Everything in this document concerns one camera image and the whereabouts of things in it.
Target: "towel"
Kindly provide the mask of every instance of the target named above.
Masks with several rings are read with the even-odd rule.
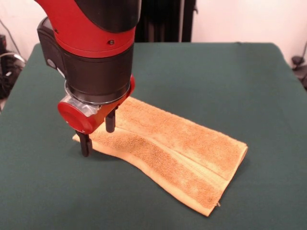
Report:
[[[113,133],[102,124],[93,149],[143,171],[177,200],[209,216],[248,147],[221,132],[129,97],[117,110]]]

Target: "table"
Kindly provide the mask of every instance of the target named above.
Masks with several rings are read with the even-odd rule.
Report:
[[[133,97],[248,144],[209,218],[79,143],[40,45],[0,116],[1,230],[307,229],[307,96],[273,44],[136,44]]]

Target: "cable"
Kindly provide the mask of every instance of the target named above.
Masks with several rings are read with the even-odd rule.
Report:
[[[8,98],[10,92],[25,64],[21,64],[23,58],[14,52],[0,55],[1,66],[4,68],[0,74],[0,99]]]
[[[4,53],[4,54],[1,54],[0,59],[4,56],[7,56],[7,55],[13,55],[15,58],[21,60],[24,64],[26,63],[26,60],[21,55],[14,53],[14,52],[7,52],[7,53]]]
[[[11,35],[11,32],[10,32],[9,29],[5,26],[5,24],[3,23],[3,21],[2,21],[1,19],[0,19],[0,24],[1,24],[1,25],[4,27],[4,29],[8,32],[8,34],[9,34],[9,36],[10,36],[10,38],[11,38],[11,40],[12,40],[12,42],[13,42],[13,44],[14,44],[14,46],[15,46],[17,52],[18,52],[18,54],[20,55],[20,51],[19,51],[19,49],[18,49],[18,47],[17,47],[17,45],[16,45],[16,43],[15,43],[15,41],[14,41],[12,35]]]
[[[305,43],[304,52],[303,52],[302,57],[304,57],[304,56],[305,56],[305,54],[306,54],[306,49],[307,49],[307,41],[306,41],[306,43]]]

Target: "black cable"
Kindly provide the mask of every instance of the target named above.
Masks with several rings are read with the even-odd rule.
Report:
[[[306,54],[306,49],[307,49],[307,41],[305,43],[305,48],[304,48],[304,52],[303,52],[303,55],[302,55],[302,58],[304,58],[305,54]]]
[[[12,42],[13,42],[13,44],[14,44],[14,46],[15,46],[17,52],[18,52],[18,54],[21,55],[21,53],[20,53],[20,51],[19,51],[19,49],[18,49],[18,47],[17,47],[17,45],[16,45],[16,43],[15,43],[15,41],[14,41],[12,35],[11,35],[10,30],[5,26],[5,24],[3,23],[3,21],[2,21],[1,19],[0,19],[0,24],[1,24],[1,25],[4,27],[4,29],[8,32],[8,34],[9,34],[9,36],[10,36],[10,38],[11,38],[11,40],[12,40]]]
[[[5,61],[5,71],[0,74],[0,100],[9,97],[20,72],[23,70],[23,67],[18,62],[19,59],[14,56],[9,55],[2,58]]]

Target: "yellow towel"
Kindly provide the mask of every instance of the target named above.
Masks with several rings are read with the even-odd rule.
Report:
[[[93,148],[142,170],[188,207],[209,216],[242,162],[247,145],[129,97],[117,127],[102,124]]]

